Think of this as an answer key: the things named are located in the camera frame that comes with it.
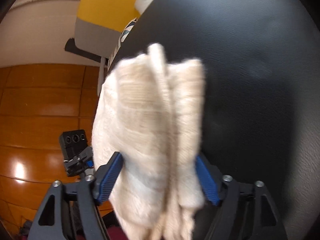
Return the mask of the cream knitted sweater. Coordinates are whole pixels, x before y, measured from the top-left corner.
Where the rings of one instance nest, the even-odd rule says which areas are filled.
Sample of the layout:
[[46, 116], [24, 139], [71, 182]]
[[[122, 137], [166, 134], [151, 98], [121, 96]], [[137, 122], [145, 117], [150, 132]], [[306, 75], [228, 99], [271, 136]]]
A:
[[192, 239], [204, 195], [200, 150], [204, 71], [199, 59], [170, 64], [160, 44], [118, 62], [102, 85], [93, 123], [96, 167], [120, 152], [110, 194], [129, 239]]

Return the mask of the blue white triangle cushion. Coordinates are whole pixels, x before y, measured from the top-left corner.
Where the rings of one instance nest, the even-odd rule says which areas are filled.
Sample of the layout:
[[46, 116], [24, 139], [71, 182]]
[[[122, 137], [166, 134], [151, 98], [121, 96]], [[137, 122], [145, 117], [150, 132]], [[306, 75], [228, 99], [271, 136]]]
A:
[[138, 18], [132, 19], [127, 24], [127, 26], [124, 28], [124, 30], [121, 32], [121, 35], [120, 35], [118, 42], [117, 42], [117, 45], [116, 45], [113, 53], [108, 58], [107, 70], [110, 70], [112, 62], [114, 61], [114, 58], [116, 57], [117, 52], [119, 51], [121, 45], [123, 44], [123, 42], [125, 41], [125, 39], [129, 35], [130, 31], [132, 30], [132, 28], [134, 27], [134, 25], [136, 24], [137, 21], [138, 21]]

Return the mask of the grey yellow blue sofa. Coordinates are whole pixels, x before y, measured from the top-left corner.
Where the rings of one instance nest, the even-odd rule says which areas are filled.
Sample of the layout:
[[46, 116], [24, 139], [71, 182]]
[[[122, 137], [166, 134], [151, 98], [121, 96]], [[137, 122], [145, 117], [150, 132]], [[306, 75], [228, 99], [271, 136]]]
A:
[[73, 38], [65, 51], [100, 62], [113, 53], [121, 32], [134, 18], [136, 0], [80, 0]]

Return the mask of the black leather table cover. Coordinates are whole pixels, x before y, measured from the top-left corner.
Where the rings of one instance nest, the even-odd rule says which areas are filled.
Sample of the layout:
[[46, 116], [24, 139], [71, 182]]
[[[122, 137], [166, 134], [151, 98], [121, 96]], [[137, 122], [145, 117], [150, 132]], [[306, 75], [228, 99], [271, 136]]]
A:
[[319, 29], [300, 0], [154, 0], [115, 61], [160, 43], [201, 59], [201, 152], [263, 181], [289, 239], [319, 239]]

